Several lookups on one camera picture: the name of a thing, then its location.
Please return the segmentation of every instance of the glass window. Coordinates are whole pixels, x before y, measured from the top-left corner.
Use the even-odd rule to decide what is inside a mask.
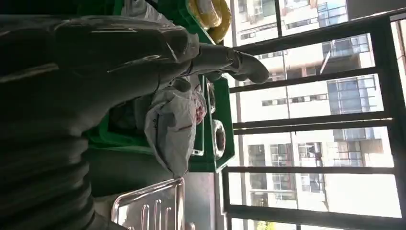
[[[278,37],[276,0],[234,0],[235,34],[225,39],[226,46],[242,46]],[[348,21],[345,0],[278,0],[281,9],[282,35],[292,35]],[[356,50],[367,50],[358,46]]]
[[[368,34],[356,37],[363,37],[370,41]],[[269,70],[270,78],[268,81],[281,81],[373,67],[373,53],[369,49],[367,52],[356,50],[355,47],[359,45],[351,43],[351,39],[353,38],[354,37],[349,37],[261,54],[257,55],[256,58]],[[358,82],[358,84],[361,84],[359,88],[362,88],[365,83],[370,85],[371,81]]]
[[[342,163],[357,162],[342,160]],[[249,173],[236,173],[242,177]],[[356,215],[382,217],[401,217],[399,198],[395,177],[382,174],[286,174],[290,178],[290,186],[282,185],[282,190],[273,184],[272,173],[263,173],[269,186],[266,191],[258,193],[249,185],[236,187],[230,181],[230,192],[240,192],[245,189],[248,196],[248,206],[268,205],[304,209],[312,211],[338,212]],[[242,204],[242,200],[230,200],[231,204]]]
[[[283,36],[348,21],[345,0],[279,0],[279,4],[286,24]]]
[[[234,12],[237,34],[235,46],[278,37],[274,0],[237,0]],[[225,45],[233,44],[226,39]]]
[[[366,77],[379,84],[378,76],[373,74],[241,92],[237,101],[240,122],[383,111],[380,91],[357,85],[358,79]]]
[[[231,224],[232,224],[231,228],[233,230],[296,230],[295,224],[276,223],[271,221],[259,221],[251,219],[233,218],[231,220]]]
[[[242,137],[244,161],[240,162],[241,166],[394,166],[385,127],[251,134]]]

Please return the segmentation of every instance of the yellow object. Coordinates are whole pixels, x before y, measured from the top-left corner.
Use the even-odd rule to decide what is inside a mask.
[[[217,27],[221,24],[222,15],[217,14],[217,11],[221,12],[221,10],[216,11],[215,6],[219,7],[219,4],[213,4],[212,0],[197,0],[200,17],[203,23],[209,27]]]
[[[196,0],[189,0],[189,9],[191,10],[192,14],[196,18],[196,20],[200,23],[204,30],[208,30],[209,26],[205,24],[200,17],[199,9],[197,8]]]
[[[231,24],[231,12],[226,1],[219,0],[219,2],[222,15],[221,24],[218,27],[209,30],[209,35],[216,44],[220,43],[224,39]]]

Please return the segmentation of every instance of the wall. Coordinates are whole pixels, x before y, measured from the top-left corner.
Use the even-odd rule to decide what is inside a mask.
[[[355,19],[406,7],[405,0],[347,0],[348,18]]]

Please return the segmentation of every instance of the metal container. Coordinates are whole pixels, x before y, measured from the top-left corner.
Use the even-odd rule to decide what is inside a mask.
[[[184,180],[95,199],[96,211],[130,230],[184,230]]]

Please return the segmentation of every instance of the window frame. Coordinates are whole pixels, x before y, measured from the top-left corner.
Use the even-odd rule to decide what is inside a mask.
[[[392,34],[390,29],[390,13],[376,16],[369,19],[361,19],[356,22],[343,23],[334,27],[324,27],[316,31],[306,32],[286,36],[283,39],[272,39],[271,41],[258,42],[255,45],[248,44],[236,47],[236,50],[246,51],[252,55],[259,55],[265,52],[274,52],[275,44],[279,50],[293,48],[295,46],[310,45],[323,41],[340,39],[344,37],[364,34],[371,34],[372,51],[375,57],[376,67],[361,70],[350,70],[338,74],[323,74],[322,76],[311,76],[310,79],[283,80],[283,82],[267,82],[265,88],[248,85],[244,89],[238,88],[230,90],[231,93],[240,93],[258,89],[267,89],[292,84],[315,82],[320,80],[334,80],[345,77],[354,77],[378,73],[384,111],[368,112],[364,114],[343,114],[322,117],[298,118],[276,121],[257,121],[234,123],[234,134],[257,134],[270,132],[294,132],[304,130],[321,130],[334,128],[355,128],[355,127],[387,127],[390,137],[392,153],[401,159],[395,162],[394,168],[369,168],[369,167],[225,167],[223,169],[223,182],[228,183],[228,173],[355,173],[355,174],[393,174],[396,176],[398,184],[398,195],[402,216],[406,214],[405,181],[401,177],[405,173],[401,164],[406,162],[401,153],[405,152],[406,146],[403,136],[406,132],[402,127],[406,127],[406,122],[402,116],[406,114],[403,101],[399,73],[397,72],[395,50],[392,44]],[[334,122],[344,122],[339,126]],[[227,226],[231,218],[271,220],[275,222],[317,225],[345,229],[369,229],[380,230],[403,229],[404,221],[401,218],[375,218],[369,216],[348,215],[340,213],[322,213],[307,210],[294,210],[284,208],[269,207],[247,207],[244,205],[230,205],[229,195],[225,194],[225,210],[227,212]]]

